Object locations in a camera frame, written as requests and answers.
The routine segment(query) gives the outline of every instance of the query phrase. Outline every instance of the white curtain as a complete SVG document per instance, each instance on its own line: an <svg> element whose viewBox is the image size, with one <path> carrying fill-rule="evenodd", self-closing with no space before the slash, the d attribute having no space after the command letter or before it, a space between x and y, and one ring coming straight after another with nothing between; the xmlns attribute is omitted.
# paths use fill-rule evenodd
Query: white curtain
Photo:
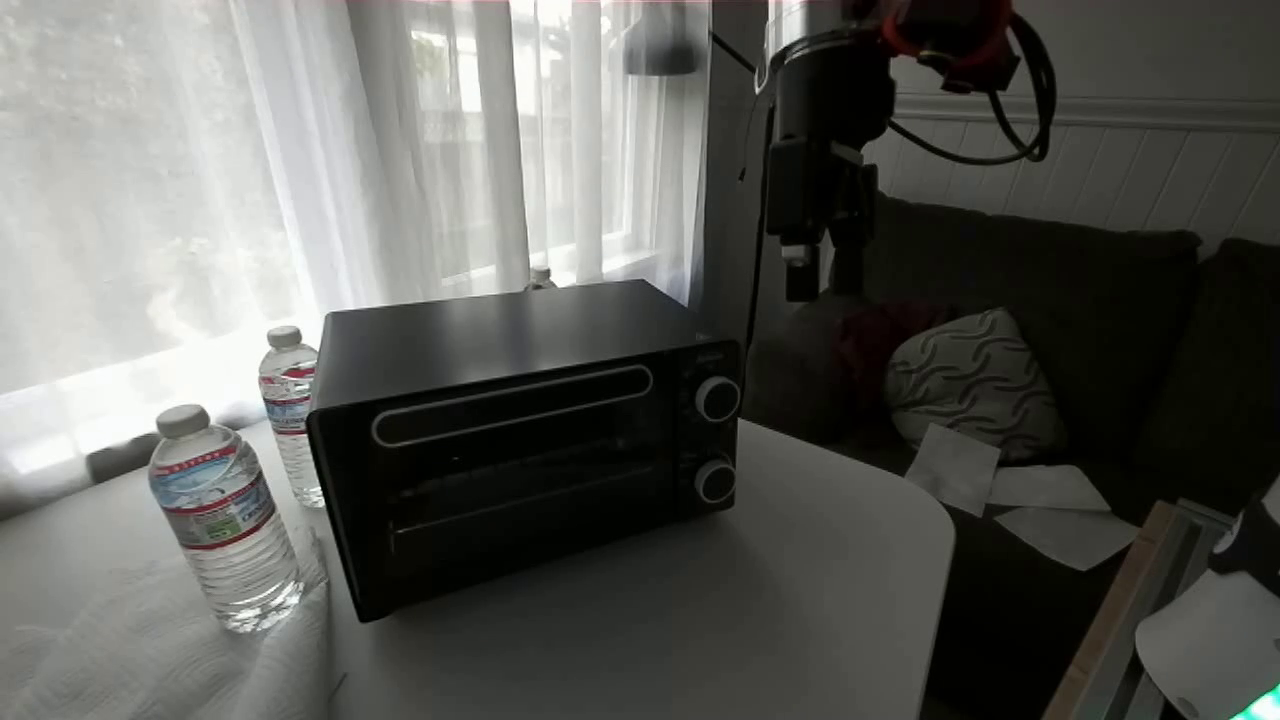
<svg viewBox="0 0 1280 720"><path fill-rule="evenodd" d="M0 0L0 515L175 399L257 416L278 318L532 266L695 304L709 69L623 74L636 10Z"/></svg>

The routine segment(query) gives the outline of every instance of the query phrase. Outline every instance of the bottle label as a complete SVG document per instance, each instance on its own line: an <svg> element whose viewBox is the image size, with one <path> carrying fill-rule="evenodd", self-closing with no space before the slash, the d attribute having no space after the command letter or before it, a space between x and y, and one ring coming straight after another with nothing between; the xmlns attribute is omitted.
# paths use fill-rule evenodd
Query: bottle label
<svg viewBox="0 0 1280 720"><path fill-rule="evenodd" d="M298 399L268 399L268 419L277 437L306 437L306 397Z"/></svg>
<svg viewBox="0 0 1280 720"><path fill-rule="evenodd" d="M277 515L273 486L239 445L151 466L151 492L173 535L192 553L235 545Z"/></svg>

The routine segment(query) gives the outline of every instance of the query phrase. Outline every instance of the sofa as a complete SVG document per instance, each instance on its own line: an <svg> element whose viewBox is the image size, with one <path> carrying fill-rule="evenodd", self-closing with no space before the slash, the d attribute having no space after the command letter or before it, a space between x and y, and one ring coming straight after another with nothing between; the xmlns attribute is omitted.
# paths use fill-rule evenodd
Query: sofa
<svg viewBox="0 0 1280 720"><path fill-rule="evenodd" d="M1280 477L1280 249L889 194L870 238L834 249L829 292L751 342L742 416L902 470L916 447L875 397L885 351L988 306L1014 318L1069 426L1021 464L1082 466L1133 525L1154 498L1236 512ZM875 314L890 324L850 342ZM1123 553L1074 571L992 515L952 518L933 696L963 714L1040 714Z"/></svg>

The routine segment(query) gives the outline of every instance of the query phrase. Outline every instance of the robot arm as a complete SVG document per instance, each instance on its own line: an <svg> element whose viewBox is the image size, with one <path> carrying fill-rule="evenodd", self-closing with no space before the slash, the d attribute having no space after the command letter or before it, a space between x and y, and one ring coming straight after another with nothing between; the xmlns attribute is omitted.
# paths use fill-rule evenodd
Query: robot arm
<svg viewBox="0 0 1280 720"><path fill-rule="evenodd" d="M775 105L762 215L785 249L786 298L812 298L819 292L816 249L824 235L854 254L867 243L875 169L860 160L860 147L885 136L885 129L960 163L1045 160L1049 152L1055 105L1052 64L1030 22L1025 22L1006 0L842 0L839 10L848 27L804 34L769 64ZM999 108L999 91L1021 69L1006 34L1021 41L1030 69L1040 108L1040 136L1030 144L1014 136ZM916 56L941 70L943 91L985 91L1014 152L967 160L890 123L890 56Z"/></svg>

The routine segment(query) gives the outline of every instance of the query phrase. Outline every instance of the wall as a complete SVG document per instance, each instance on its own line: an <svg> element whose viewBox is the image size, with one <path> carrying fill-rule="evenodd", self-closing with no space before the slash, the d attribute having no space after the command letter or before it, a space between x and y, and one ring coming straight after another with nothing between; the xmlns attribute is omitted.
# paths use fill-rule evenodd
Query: wall
<svg viewBox="0 0 1280 720"><path fill-rule="evenodd" d="M1206 249L1223 235L1280 243L1280 4L1274 0L1021 0L1058 74L1058 119L1045 163L960 169L896 136L867 144L878 188L985 212L1052 215L1101 227L1190 227ZM943 97L935 74L896 60L896 119L952 152L1003 152L985 101ZM709 318L742 324L746 235L756 212L760 129L719 82L709 194ZM1003 91L1030 136L1028 74ZM762 254L769 327L780 304L775 252Z"/></svg>

